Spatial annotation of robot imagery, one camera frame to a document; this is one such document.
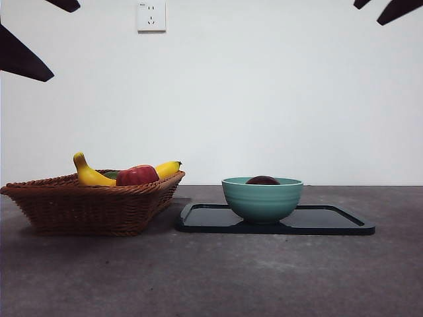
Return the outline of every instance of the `table surface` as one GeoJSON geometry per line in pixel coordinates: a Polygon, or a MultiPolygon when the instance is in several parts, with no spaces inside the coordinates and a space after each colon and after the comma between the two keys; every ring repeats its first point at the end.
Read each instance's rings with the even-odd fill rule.
{"type": "Polygon", "coordinates": [[[371,236],[185,233],[187,203],[221,186],[179,186],[135,237],[36,236],[1,206],[1,315],[423,316],[423,187],[305,186],[376,224],[371,236]]]}

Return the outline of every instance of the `teal bowl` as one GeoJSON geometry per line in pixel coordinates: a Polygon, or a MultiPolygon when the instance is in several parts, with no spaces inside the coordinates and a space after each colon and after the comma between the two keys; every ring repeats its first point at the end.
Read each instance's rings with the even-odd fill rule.
{"type": "Polygon", "coordinates": [[[257,224],[275,223],[297,207],[303,189],[301,180],[275,178],[280,185],[246,184],[250,178],[222,180],[227,204],[244,220],[257,224]]]}

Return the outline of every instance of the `green fruit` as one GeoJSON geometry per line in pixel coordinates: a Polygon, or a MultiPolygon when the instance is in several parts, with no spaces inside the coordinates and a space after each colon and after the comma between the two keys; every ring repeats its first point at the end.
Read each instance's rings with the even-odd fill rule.
{"type": "Polygon", "coordinates": [[[115,180],[116,177],[118,176],[118,173],[119,173],[118,170],[113,170],[111,172],[105,172],[103,175],[106,176],[107,178],[115,180]]]}

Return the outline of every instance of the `basket rim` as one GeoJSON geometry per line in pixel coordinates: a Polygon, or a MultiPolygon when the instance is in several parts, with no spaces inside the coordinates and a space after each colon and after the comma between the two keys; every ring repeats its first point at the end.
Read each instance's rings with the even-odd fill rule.
{"type": "MultiPolygon", "coordinates": [[[[96,170],[97,172],[110,172],[117,170],[96,170]]],[[[185,172],[179,170],[173,175],[167,178],[157,180],[156,182],[142,184],[142,185],[130,185],[130,186],[81,186],[81,185],[49,185],[48,182],[56,182],[60,180],[71,180],[77,177],[77,173],[57,176],[54,178],[45,178],[41,180],[31,180],[27,182],[14,182],[8,183],[0,189],[0,194],[6,194],[9,190],[65,190],[65,191],[80,191],[80,192],[152,192],[157,189],[167,188],[177,181],[180,181],[185,176],[185,172]]]]}

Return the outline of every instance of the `plum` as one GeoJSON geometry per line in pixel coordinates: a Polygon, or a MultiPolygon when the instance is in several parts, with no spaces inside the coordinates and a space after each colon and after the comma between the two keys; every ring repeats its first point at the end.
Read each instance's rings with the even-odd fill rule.
{"type": "Polygon", "coordinates": [[[246,184],[256,184],[256,185],[280,185],[280,183],[270,176],[256,176],[247,180],[246,184]]]}

